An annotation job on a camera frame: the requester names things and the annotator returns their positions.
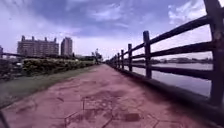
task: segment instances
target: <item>grass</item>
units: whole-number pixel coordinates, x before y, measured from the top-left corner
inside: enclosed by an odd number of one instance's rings
[[[0,109],[35,92],[45,90],[67,78],[87,72],[93,67],[94,66],[52,75],[20,77],[12,81],[0,83]]]

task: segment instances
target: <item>path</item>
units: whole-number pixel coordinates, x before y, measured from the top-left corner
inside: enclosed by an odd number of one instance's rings
[[[210,128],[205,121],[101,65],[3,110],[11,128]]]

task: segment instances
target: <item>wooden fence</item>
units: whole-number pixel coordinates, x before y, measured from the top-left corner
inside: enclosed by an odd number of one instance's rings
[[[150,39],[149,32],[143,32],[144,43],[132,48],[132,44],[128,44],[128,51],[121,50],[108,63],[116,68],[123,69],[128,66],[130,72],[133,67],[146,69],[146,78],[152,79],[152,70],[173,73],[178,75],[190,76],[211,80],[211,90],[209,101],[212,105],[220,106],[222,104],[224,94],[224,9],[221,8],[218,0],[204,0],[207,15],[196,20],[183,24],[169,32],[163,33],[158,37]],[[200,42],[181,47],[175,47],[167,50],[151,52],[151,45],[164,39],[176,36],[178,34],[193,30],[203,25],[209,25],[211,30],[212,40],[208,42]],[[133,51],[144,48],[144,54],[132,55]],[[211,51],[213,55],[213,69],[212,70],[197,70],[197,69],[183,69],[170,67],[156,67],[151,65],[152,57],[159,57],[165,55],[176,55],[183,53],[199,53]]]

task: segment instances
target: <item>distant building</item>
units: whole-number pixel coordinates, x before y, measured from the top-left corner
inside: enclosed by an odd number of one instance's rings
[[[72,55],[72,39],[65,37],[61,43],[61,55],[71,56]]]
[[[35,40],[34,37],[32,39],[25,39],[25,36],[22,36],[21,41],[18,42],[17,53],[38,57],[58,55],[59,44],[56,43],[56,38],[54,41],[48,41],[46,37],[44,40]]]
[[[0,59],[3,57],[2,53],[3,53],[3,48],[2,48],[2,46],[0,45]]]

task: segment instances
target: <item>tree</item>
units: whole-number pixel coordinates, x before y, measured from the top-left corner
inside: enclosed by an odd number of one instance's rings
[[[100,62],[102,62],[102,55],[98,52],[98,48],[96,49],[95,52],[92,52],[92,56],[95,58],[96,64],[99,64]]]

